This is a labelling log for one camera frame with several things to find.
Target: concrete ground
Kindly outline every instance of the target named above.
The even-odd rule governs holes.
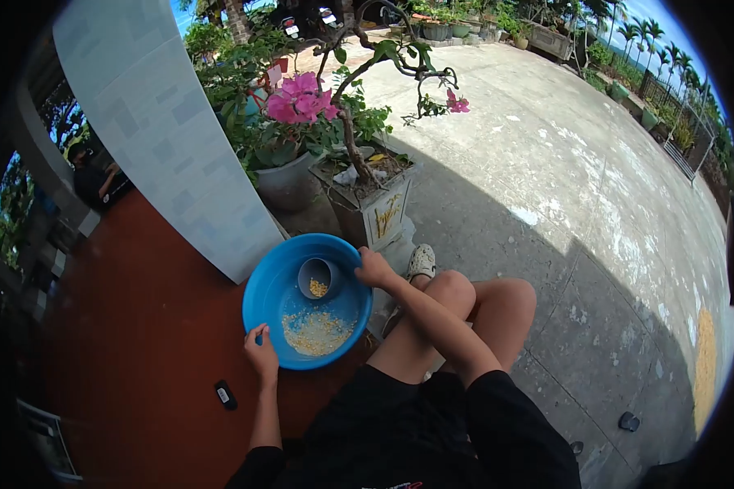
[[[369,55],[347,51],[348,64]],[[368,102],[392,107],[394,136],[425,162],[413,241],[430,243],[442,269],[533,284],[535,322],[511,375],[568,441],[584,442],[584,487],[624,487],[682,458],[694,403],[705,419],[734,349],[712,194],[627,111],[536,54],[456,46],[433,62],[456,70],[470,113],[404,128],[412,79],[389,63],[364,76]],[[445,97],[434,82],[424,92]],[[713,327],[699,328],[707,314]],[[617,428],[625,411],[641,419],[636,433]]]

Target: sandal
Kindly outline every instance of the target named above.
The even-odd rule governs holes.
[[[428,244],[422,243],[416,249],[413,249],[411,253],[411,259],[408,262],[408,272],[405,274],[405,279],[410,282],[417,275],[426,275],[430,279],[435,278],[435,252],[432,247]],[[395,306],[394,310],[386,320],[386,324],[383,325],[381,335],[385,339],[391,330],[400,322],[402,318],[401,309],[399,306]]]

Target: dried corn pile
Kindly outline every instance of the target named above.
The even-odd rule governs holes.
[[[354,330],[355,322],[345,324],[329,312],[303,312],[283,316],[285,341],[303,355],[320,357],[339,348]]]
[[[323,297],[329,288],[326,284],[319,282],[315,279],[310,279],[310,293],[315,297]]]

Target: pink bougainvillea flower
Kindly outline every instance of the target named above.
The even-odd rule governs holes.
[[[296,75],[293,78],[286,78],[283,81],[283,91],[292,97],[298,97],[303,93],[315,93],[318,91],[318,80],[315,73],[309,71]]]
[[[469,102],[465,97],[460,97],[460,99],[457,99],[457,96],[449,90],[446,92],[446,95],[449,96],[449,100],[446,101],[446,106],[450,109],[451,112],[470,112],[470,109],[468,109]]]
[[[313,124],[321,112],[331,121],[337,115],[337,108],[332,105],[331,90],[318,92],[318,79],[312,71],[286,78],[281,92],[267,100],[267,115],[284,123]]]
[[[307,120],[294,110],[294,105],[290,99],[276,94],[270,95],[267,99],[267,115],[283,123],[298,123]]]

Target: right hand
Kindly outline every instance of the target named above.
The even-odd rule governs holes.
[[[256,343],[256,337],[261,337],[261,344]],[[269,339],[269,326],[264,324],[253,328],[245,336],[245,354],[256,369],[261,388],[277,386],[277,371],[280,364],[277,354],[274,353],[272,340]]]
[[[391,281],[398,277],[391,269],[386,259],[368,247],[359,248],[362,255],[362,268],[354,269],[356,278],[367,287],[386,288]]]

